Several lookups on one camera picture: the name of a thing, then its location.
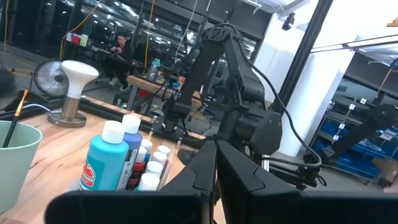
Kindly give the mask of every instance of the person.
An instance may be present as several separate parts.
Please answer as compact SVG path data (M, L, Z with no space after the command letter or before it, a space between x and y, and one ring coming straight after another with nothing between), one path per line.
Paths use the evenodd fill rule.
M118 42L111 47L110 51L120 57L122 60L131 60L132 48L126 44L127 35L122 33L118 35ZM111 79L110 85L114 85L118 80L122 86L120 91L126 91L130 84L127 82L126 72L129 71L130 67L123 62L116 59L106 57L102 62L102 68Z

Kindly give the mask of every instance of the wooden workbench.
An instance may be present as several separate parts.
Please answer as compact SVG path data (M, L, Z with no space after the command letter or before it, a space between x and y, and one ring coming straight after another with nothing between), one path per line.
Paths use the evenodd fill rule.
M148 80L145 80L144 78L140 78L140 77L132 76L132 75L127 77L127 82L130 85L132 85L132 90L131 90L130 99L129 99L129 102L131 100L130 104L132 104L134 102L134 99L136 97L138 89L146 90L150 93L156 93L156 91L159 89L159 87L161 85L161 83L155 84ZM162 97L164 90L165 90L165 88L162 87L162 89L159 90L159 92L157 93L157 96ZM165 98L169 98L172 93L173 93L173 91L171 89L167 89ZM199 100L200 99L199 92L195 91L193 96L194 97L192 98L192 106L194 108L199 108L201 106L201 101Z
M123 113L130 113L100 101L89 100ZM22 121L39 129L43 133L43 140L30 165L17 203L0 215L0 224L43 224L44 211L49 202L65 192L73 180L81 175L90 140L102 133L105 122L103 118L81 113L87 117L87 123L80 129L54 126L47 121L46 114ZM151 121L148 117L140 117L142 120ZM165 145L172 150L169 158L171 168L167 179L173 179L184 167L177 158L180 147L175 142L149 136L145 132L140 131L140 133L144 139L152 141L154 144L152 150L159 145ZM215 207L215 219L218 223L225 223L221 203Z

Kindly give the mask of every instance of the paint bottle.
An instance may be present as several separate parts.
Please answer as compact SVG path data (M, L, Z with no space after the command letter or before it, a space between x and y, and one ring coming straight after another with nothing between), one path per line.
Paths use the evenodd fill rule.
M142 141L142 135L138 133L140 123L141 119L137 116L132 114L126 114L123 116L122 124L125 128L123 140L129 144L129 150L127 152L126 159L124 160L124 167L120 174L117 190L125 190L127 182L131 176L132 167Z
M145 163L148 163L150 159L150 154L152 153L153 144L151 143L150 140L143 139L141 142L141 146L147 150L147 155L145 156Z
M138 191L156 191L160 179L155 174L143 174L139 181Z
M167 156L161 152L154 152L150 160L159 162L164 166L167 161Z
M145 155L147 154L147 150L144 147L140 147L138 150L138 155L134 166L132 168L132 174L129 178L129 182L127 183L127 190L134 190L140 181L140 177L145 170Z
M123 141L124 126L106 121L102 135L90 142L80 190L116 190L129 145Z
M158 146L156 151L157 152L161 152L161 153L163 153L163 154L165 154L167 156L167 160L165 161L165 163L163 165L163 171L162 171L162 173L161 173L161 175L159 177L159 178L162 178L163 175L164 175L164 172L166 171L167 166L169 164L169 155L171 153L171 150L167 146Z
M155 174L158 178L162 175L163 166L159 162L149 161L147 164L146 174Z

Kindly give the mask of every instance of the white mushroom lamp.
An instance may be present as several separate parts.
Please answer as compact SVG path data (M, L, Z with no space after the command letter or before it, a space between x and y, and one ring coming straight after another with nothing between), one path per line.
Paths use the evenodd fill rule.
M67 97L61 110L49 113L47 120L64 128L81 128L86 124L86 117L78 113L81 92L85 85L98 77L94 67L74 60L62 62L62 69L69 79Z

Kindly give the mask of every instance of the white bottle cap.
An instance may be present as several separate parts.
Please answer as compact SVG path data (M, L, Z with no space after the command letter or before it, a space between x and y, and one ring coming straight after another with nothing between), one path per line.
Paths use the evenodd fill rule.
M155 174L143 174L139 181L138 190L157 190L160 179Z
M141 142L141 146L144 147L147 150L147 154L150 154L152 152L153 144L151 143L150 140L143 139L142 142Z
M122 143L124 137L124 126L118 121L105 121L104 129L102 131L102 140L111 143Z
M164 166L167 161L167 156L161 152L154 152L151 161L159 162L162 164L162 166Z
M167 157L169 156L171 150L167 146L158 146L157 151L165 154Z
M122 119L122 124L126 128L126 133L137 134L141 119L132 114L125 114Z
M148 162L146 174L155 174L158 178L162 175L163 165L156 161Z
M146 154L147 154L147 150L144 147L140 146L140 148L138 150L136 162L144 162Z

